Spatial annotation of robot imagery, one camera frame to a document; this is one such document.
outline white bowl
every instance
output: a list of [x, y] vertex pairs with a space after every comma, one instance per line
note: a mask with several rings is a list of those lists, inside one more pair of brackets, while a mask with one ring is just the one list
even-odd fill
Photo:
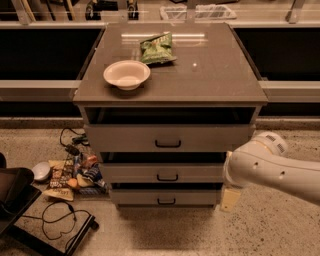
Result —
[[48, 162], [40, 162], [32, 168], [35, 181], [44, 181], [49, 178], [50, 164]]
[[150, 68], [136, 60], [111, 64], [103, 72], [104, 79], [122, 90], [134, 90], [150, 76]]

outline drawer cabinet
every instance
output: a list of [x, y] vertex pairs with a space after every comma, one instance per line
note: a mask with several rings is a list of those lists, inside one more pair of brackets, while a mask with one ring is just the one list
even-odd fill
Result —
[[[108, 65], [140, 59], [141, 36], [163, 31], [176, 61], [150, 66], [133, 91], [104, 81]], [[267, 98], [227, 24], [110, 24], [74, 103], [114, 204], [214, 208], [226, 152], [251, 138]]]

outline drawer front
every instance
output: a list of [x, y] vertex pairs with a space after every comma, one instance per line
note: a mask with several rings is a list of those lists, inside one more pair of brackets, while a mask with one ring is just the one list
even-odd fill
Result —
[[96, 152], [225, 152], [246, 143], [254, 125], [85, 125]]
[[100, 164], [107, 183], [223, 182], [223, 164]]
[[110, 191], [111, 201], [117, 206], [216, 206], [221, 191]]

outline concrete floor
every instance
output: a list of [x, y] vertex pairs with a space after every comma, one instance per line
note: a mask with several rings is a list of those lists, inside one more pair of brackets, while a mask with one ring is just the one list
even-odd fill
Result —
[[[1, 120], [0, 151], [6, 155], [8, 167], [32, 168], [47, 160], [63, 160], [64, 148], [59, 144], [61, 129], [79, 128], [79, 121]], [[288, 157], [319, 161], [319, 120], [312, 124], [260, 120], [257, 134], [272, 130], [282, 135], [289, 144]], [[65, 133], [68, 141], [72, 133]], [[46, 185], [34, 184], [45, 189]], [[40, 216], [50, 203], [41, 195], [26, 214]], [[120, 208], [108, 196], [76, 196], [71, 203], [76, 210], [87, 210], [100, 224], [90, 231], [75, 255], [110, 256], [193, 256], [193, 255], [320, 255], [320, 211], [312, 205], [274, 189], [251, 185], [244, 190], [231, 213], [209, 208]], [[54, 207], [50, 214], [67, 213], [63, 205]], [[85, 216], [79, 214], [76, 228]], [[67, 230], [66, 219], [46, 227], [56, 236]], [[17, 225], [45, 240], [38, 220], [21, 218]], [[70, 238], [49, 243], [60, 250]], [[1, 255], [35, 255], [8, 237], [0, 240]]]

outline green snack bag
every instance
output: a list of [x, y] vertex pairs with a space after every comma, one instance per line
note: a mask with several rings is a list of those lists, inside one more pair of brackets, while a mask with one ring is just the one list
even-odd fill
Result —
[[142, 51], [141, 62], [144, 64], [165, 63], [176, 60], [172, 56], [172, 34], [165, 33], [158, 36], [153, 36], [149, 39], [140, 42]]

